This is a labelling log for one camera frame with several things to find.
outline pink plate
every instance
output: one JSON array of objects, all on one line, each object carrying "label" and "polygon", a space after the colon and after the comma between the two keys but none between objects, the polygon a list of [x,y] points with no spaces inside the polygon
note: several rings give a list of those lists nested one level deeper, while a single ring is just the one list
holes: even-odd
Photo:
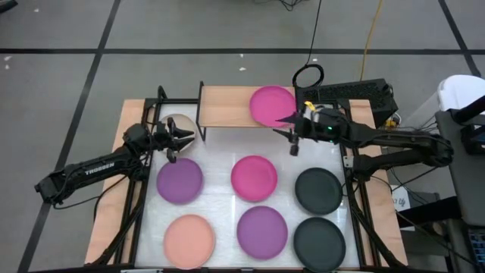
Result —
[{"label": "pink plate", "polygon": [[278,181],[273,164],[259,155],[239,160],[230,174],[230,182],[237,195],[244,200],[257,202],[270,196]]},{"label": "pink plate", "polygon": [[293,95],[281,86],[264,86],[249,101],[252,118],[268,127],[283,127],[287,123],[277,120],[288,117],[296,111]]}]

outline wooden table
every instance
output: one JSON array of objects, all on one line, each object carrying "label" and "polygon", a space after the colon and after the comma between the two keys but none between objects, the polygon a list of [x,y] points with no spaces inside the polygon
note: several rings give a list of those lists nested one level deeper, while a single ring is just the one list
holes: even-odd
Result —
[{"label": "wooden table", "polygon": [[[213,90],[212,92],[214,92],[214,94],[228,94],[227,87],[228,86],[218,86],[217,88],[213,88],[211,90]],[[218,127],[224,126],[225,124],[227,125],[228,121],[234,122],[234,118],[236,116],[228,115],[228,112],[239,112],[240,114],[242,113],[243,115],[246,115],[246,117],[248,117],[247,106],[246,108],[237,107],[241,103],[245,103],[247,105],[249,101],[248,96],[250,96],[254,92],[254,89],[257,87],[229,87],[235,89],[246,88],[246,91],[241,93],[232,92],[232,95],[229,97],[222,96],[220,97],[219,102],[213,102],[209,100],[209,104],[204,104],[204,99],[207,98],[202,95],[200,120],[201,126]],[[236,109],[234,110],[233,108],[228,108],[224,105],[224,102],[234,104],[233,106],[235,106]],[[143,103],[144,100],[141,99],[128,99],[124,101],[123,109],[120,115],[120,121],[116,132],[116,137],[114,139],[113,149],[116,149],[123,144],[123,132],[132,124],[140,122],[143,112]],[[372,116],[369,101],[353,100],[350,101],[350,105],[352,118],[354,121],[374,127],[374,118]],[[249,121],[247,118],[237,118],[236,120],[239,125],[237,127],[259,127],[259,125],[255,124],[254,121]],[[380,147],[368,146],[360,149],[359,152],[365,155],[376,156],[380,155]],[[374,176],[387,181],[387,174],[385,171],[377,171]],[[118,179],[119,177],[112,177],[107,179],[104,184],[104,189],[111,186]],[[402,263],[407,264],[407,258],[405,255],[404,246],[402,244],[401,233],[399,231],[396,213],[394,211],[393,198],[391,196],[391,193],[389,192],[389,187],[383,184],[382,181],[378,181],[374,178],[368,181],[366,186],[375,231],[382,239],[382,241],[387,245],[387,247],[394,253],[396,258]],[[121,216],[124,210],[127,190],[128,183],[121,183],[113,190],[106,193],[99,203],[98,214],[92,228],[91,240],[89,242],[89,247],[86,254],[86,262],[92,262],[97,259],[118,232],[121,223]],[[372,265],[373,262],[371,249],[369,246],[369,240],[363,228],[361,228],[361,234],[363,239],[366,263],[368,265]],[[132,232],[129,232],[127,238],[125,239],[125,250],[130,249],[131,240]],[[122,262],[128,261],[128,255],[128,251],[124,251]],[[383,265],[386,264],[383,259],[381,259],[381,261]]]}]

